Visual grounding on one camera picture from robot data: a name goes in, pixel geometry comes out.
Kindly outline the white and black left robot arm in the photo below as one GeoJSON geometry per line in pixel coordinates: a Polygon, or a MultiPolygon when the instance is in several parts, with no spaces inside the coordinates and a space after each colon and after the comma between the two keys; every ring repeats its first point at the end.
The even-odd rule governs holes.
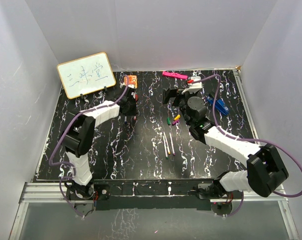
{"type": "Polygon", "coordinates": [[[71,183],[77,186],[77,194],[84,200],[94,195],[94,187],[90,183],[93,176],[89,166],[89,150],[93,144],[95,128],[104,122],[123,115],[135,117],[137,112],[137,94],[129,87],[118,99],[106,100],[88,110],[81,111],[62,140],[69,162],[71,163],[71,183]]]}

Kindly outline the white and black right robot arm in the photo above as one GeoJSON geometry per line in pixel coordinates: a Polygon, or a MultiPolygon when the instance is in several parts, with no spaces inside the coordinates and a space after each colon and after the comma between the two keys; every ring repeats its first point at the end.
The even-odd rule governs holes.
{"type": "Polygon", "coordinates": [[[195,140],[221,150],[246,168],[225,172],[216,178],[207,190],[217,197],[224,199],[233,191],[254,191],[266,198],[289,177],[274,145],[240,141],[236,136],[220,132],[207,118],[207,107],[197,90],[164,88],[162,103],[167,104],[170,99],[174,99],[173,106],[179,108],[195,140]]]}

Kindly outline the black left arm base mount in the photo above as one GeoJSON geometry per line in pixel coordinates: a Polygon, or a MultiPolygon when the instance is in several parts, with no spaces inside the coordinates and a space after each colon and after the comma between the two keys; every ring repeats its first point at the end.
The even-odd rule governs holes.
{"type": "Polygon", "coordinates": [[[111,188],[107,184],[89,183],[78,185],[65,183],[66,198],[77,208],[78,206],[91,207],[95,211],[110,210],[111,188]]]}

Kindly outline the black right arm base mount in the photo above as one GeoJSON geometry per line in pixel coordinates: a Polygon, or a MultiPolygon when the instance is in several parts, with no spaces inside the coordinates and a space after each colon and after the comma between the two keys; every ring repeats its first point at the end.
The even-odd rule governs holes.
{"type": "Polygon", "coordinates": [[[226,191],[220,184],[199,183],[192,187],[187,193],[199,200],[220,199],[223,204],[231,204],[237,194],[234,191],[226,191]]]}

